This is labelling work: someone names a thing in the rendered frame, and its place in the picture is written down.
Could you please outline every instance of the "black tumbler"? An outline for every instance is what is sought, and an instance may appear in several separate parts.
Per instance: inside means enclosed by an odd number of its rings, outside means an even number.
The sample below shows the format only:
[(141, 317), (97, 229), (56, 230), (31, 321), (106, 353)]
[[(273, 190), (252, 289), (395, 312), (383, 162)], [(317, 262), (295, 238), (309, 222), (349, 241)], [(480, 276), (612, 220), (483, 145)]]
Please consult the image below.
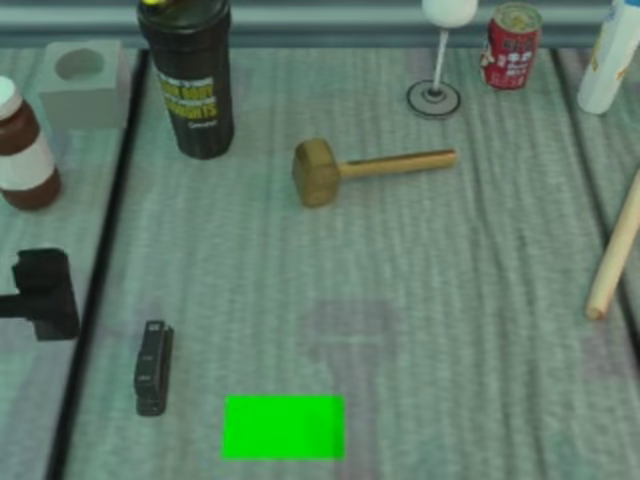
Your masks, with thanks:
[(228, 0), (141, 0), (138, 23), (149, 42), (178, 148), (201, 160), (233, 139)]

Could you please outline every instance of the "green block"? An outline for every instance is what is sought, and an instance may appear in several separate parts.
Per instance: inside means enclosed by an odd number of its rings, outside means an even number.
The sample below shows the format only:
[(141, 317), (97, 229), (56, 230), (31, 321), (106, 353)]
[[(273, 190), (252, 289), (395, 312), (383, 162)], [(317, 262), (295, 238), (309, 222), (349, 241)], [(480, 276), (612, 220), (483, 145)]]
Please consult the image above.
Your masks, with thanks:
[(334, 395), (227, 397), (226, 460), (344, 458), (344, 399)]

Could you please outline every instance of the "concrete block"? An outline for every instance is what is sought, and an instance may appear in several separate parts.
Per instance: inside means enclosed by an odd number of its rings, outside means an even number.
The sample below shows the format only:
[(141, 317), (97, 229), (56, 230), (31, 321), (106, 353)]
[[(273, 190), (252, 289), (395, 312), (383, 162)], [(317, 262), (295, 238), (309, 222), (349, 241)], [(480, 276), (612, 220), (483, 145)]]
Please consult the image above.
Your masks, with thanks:
[(131, 69), (117, 40), (47, 46), (38, 94), (54, 129), (124, 128)]

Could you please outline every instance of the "brown bottle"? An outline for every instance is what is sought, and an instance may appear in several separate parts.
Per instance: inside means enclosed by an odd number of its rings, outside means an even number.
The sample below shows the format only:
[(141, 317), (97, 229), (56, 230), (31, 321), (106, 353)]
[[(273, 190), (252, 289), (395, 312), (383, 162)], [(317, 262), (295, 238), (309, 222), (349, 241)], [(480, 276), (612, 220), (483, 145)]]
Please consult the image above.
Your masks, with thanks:
[(61, 190), (47, 139), (15, 83), (0, 76), (0, 193), (20, 210), (53, 203)]

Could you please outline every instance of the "mallet head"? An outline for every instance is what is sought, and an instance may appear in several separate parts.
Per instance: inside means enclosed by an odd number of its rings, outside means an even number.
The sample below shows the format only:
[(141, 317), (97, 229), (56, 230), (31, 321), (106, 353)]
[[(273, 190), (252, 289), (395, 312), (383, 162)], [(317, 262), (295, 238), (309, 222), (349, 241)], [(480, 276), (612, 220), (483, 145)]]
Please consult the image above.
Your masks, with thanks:
[(296, 147), (293, 180), (305, 207), (321, 207), (336, 197), (340, 171), (326, 140), (314, 138)]

